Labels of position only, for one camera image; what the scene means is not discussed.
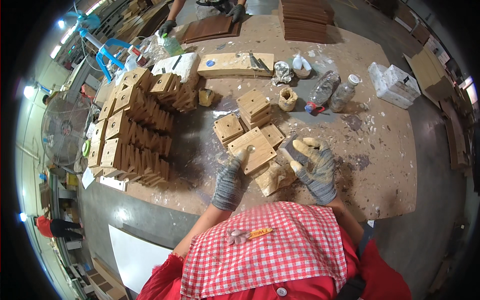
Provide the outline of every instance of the white bottle cap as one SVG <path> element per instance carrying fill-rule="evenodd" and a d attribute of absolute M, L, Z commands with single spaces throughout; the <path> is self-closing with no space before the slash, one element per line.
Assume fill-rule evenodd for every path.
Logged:
<path fill-rule="evenodd" d="M 348 76 L 348 82 L 350 82 L 351 84 L 353 84 L 353 86 L 356 86 L 359 84 L 360 80 L 357 76 L 353 75 L 353 74 L 350 74 Z"/>

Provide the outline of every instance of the red and white checkered cloth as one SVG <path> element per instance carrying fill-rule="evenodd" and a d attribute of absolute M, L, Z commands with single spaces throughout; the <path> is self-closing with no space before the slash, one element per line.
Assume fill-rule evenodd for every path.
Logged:
<path fill-rule="evenodd" d="M 228 230 L 273 228 L 240 245 Z M 275 202 L 234 216 L 192 239 L 181 279 L 183 299 L 235 293 L 285 281 L 330 276 L 337 292 L 347 261 L 331 208 Z"/>

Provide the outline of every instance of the gloved hand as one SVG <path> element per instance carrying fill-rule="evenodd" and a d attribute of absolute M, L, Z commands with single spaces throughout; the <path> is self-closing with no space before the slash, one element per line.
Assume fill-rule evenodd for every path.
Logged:
<path fill-rule="evenodd" d="M 227 17 L 233 16 L 232 23 L 236 23 L 240 21 L 240 18 L 242 18 L 244 14 L 245 14 L 245 6 L 241 4 L 237 4 L 234 7 L 232 7 L 230 12 L 227 14 Z"/>
<path fill-rule="evenodd" d="M 314 138 L 303 138 L 293 141 L 293 147 L 307 156 L 314 167 L 310 173 L 298 161 L 291 161 L 290 166 L 307 189 L 315 198 L 318 205 L 327 205 L 336 197 L 334 180 L 333 153 L 326 141 Z"/>
<path fill-rule="evenodd" d="M 215 192 L 212 196 L 212 204 L 221 210 L 235 211 L 240 204 L 240 179 L 237 172 L 240 165 L 247 157 L 247 151 L 242 150 L 231 156 L 228 162 L 222 166 L 216 176 Z"/>
<path fill-rule="evenodd" d="M 177 23 L 173 20 L 165 21 L 165 23 L 163 23 L 160 26 L 160 28 L 158 29 L 158 33 L 159 33 L 160 37 L 162 37 L 162 35 L 164 33 L 166 33 L 166 34 L 170 33 L 170 31 L 172 31 L 172 29 L 176 26 L 177 26 Z"/>

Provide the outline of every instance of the green plastic bottle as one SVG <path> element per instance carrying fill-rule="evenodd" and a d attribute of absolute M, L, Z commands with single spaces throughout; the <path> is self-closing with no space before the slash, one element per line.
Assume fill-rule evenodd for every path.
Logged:
<path fill-rule="evenodd" d="M 178 43 L 177 39 L 174 37 L 169 37 L 168 34 L 162 34 L 163 47 L 170 54 L 170 56 L 177 56 L 185 54 L 182 47 Z"/>

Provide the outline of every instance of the gray floor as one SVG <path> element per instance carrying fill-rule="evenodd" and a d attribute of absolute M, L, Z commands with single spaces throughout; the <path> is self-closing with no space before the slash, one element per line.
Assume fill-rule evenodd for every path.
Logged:
<path fill-rule="evenodd" d="M 419 44 L 403 28 L 363 0 L 329 2 L 339 27 L 380 44 L 390 63 L 410 71 L 402 53 L 412 55 Z M 177 18 L 179 24 L 192 21 L 193 3 L 187 0 Z M 247 0 L 247 4 L 250 14 L 270 14 L 278 7 L 277 0 Z M 417 151 L 417 208 L 411 214 L 379 220 L 375 237 L 381 256 L 404 277 L 413 299 L 422 299 L 440 266 L 453 222 L 463 212 L 465 179 L 450 169 L 446 130 L 439 109 L 420 97 L 408 111 Z M 79 198 L 88 249 L 115 273 L 108 224 L 173 248 L 198 219 L 96 182 L 82 190 Z"/>

